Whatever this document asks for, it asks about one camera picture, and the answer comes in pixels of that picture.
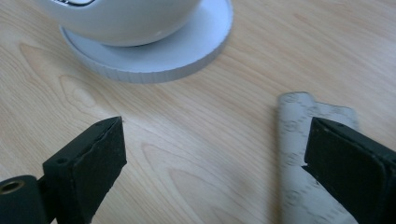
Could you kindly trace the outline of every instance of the wooden table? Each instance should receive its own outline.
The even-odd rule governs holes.
[[[122,116],[128,164],[93,223],[279,223],[276,98],[354,108],[396,148],[394,0],[233,1],[227,47],[164,84],[87,70],[33,1],[0,2],[0,179]]]

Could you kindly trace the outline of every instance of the wood grain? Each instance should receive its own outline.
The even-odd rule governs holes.
[[[33,1],[0,2],[0,179],[121,115],[128,164],[93,223],[279,223],[276,98],[354,108],[396,149],[393,0],[233,1],[227,47],[202,71],[136,85],[88,71]]]

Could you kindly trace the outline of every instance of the white bowl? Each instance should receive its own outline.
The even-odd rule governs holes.
[[[105,45],[130,47],[182,27],[201,0],[35,0],[62,27]]]

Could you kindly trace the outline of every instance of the white circular object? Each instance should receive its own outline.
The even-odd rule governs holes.
[[[64,39],[93,72],[133,83],[159,83],[197,72],[225,45],[233,23],[230,0],[202,0],[191,20],[168,37],[138,47],[110,47],[63,27]]]
[[[190,19],[201,0],[35,0],[65,29],[102,44],[145,45]]]

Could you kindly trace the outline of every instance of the gray monogram pattern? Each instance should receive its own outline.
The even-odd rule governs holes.
[[[278,105],[282,223],[356,224],[353,216],[301,167],[305,165],[312,117],[331,119],[358,130],[355,112],[315,102],[307,92],[283,94]]]

